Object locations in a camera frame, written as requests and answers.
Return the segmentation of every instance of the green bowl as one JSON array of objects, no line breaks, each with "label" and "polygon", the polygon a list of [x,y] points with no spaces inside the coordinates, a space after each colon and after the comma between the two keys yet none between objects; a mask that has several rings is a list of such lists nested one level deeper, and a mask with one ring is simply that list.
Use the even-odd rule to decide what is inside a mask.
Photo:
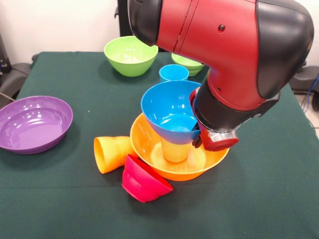
[{"label": "green bowl", "polygon": [[115,70],[129,77],[144,74],[158,52],[157,46],[147,46],[135,36],[118,37],[104,47],[104,54]]},{"label": "green bowl", "polygon": [[176,64],[186,67],[188,69],[188,71],[189,71],[189,76],[196,75],[204,67],[203,64],[201,64],[201,63],[199,63],[197,61],[193,61],[191,59],[188,59],[188,58],[183,57],[183,56],[176,55],[174,53],[171,54],[171,58],[173,59],[173,61]]}]

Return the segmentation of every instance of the screw hole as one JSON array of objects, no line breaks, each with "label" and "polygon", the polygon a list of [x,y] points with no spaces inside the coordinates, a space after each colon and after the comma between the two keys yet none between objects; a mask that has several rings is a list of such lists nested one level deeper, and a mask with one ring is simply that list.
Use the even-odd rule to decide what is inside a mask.
[{"label": "screw hole", "polygon": [[225,28],[226,28],[225,25],[219,25],[218,31],[223,32],[225,30]]}]

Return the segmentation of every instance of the blue cup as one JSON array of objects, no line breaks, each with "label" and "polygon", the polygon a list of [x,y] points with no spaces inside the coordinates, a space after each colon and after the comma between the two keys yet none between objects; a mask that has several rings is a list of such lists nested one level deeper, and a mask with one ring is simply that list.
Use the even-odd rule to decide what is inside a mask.
[{"label": "blue cup", "polygon": [[189,96],[199,83],[168,81],[149,88],[142,97],[141,107],[154,131],[175,144],[191,143],[199,130],[193,130],[197,119],[193,114]]},{"label": "blue cup", "polygon": [[189,71],[186,67],[172,64],[163,66],[159,70],[159,76],[161,82],[166,81],[187,81]]}]

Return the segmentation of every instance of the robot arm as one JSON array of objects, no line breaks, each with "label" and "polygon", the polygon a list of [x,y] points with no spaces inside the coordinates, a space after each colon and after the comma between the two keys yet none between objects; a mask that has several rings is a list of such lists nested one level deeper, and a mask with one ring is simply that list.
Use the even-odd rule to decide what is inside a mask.
[{"label": "robot arm", "polygon": [[236,144],[240,124],[279,100],[314,38],[310,14],[293,0],[129,0],[128,7],[141,41],[210,67],[190,99],[206,150]]}]

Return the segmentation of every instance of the orange bowl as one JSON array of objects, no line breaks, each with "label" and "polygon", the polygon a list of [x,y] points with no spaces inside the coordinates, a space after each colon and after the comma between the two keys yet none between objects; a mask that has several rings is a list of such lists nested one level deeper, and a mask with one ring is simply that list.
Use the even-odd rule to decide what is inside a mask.
[{"label": "orange bowl", "polygon": [[152,129],[144,114],[140,114],[131,128],[131,142],[136,154],[163,178],[188,181],[198,177],[220,163],[229,149],[206,151],[203,146],[191,147],[188,158],[181,163],[164,159],[160,136]]}]

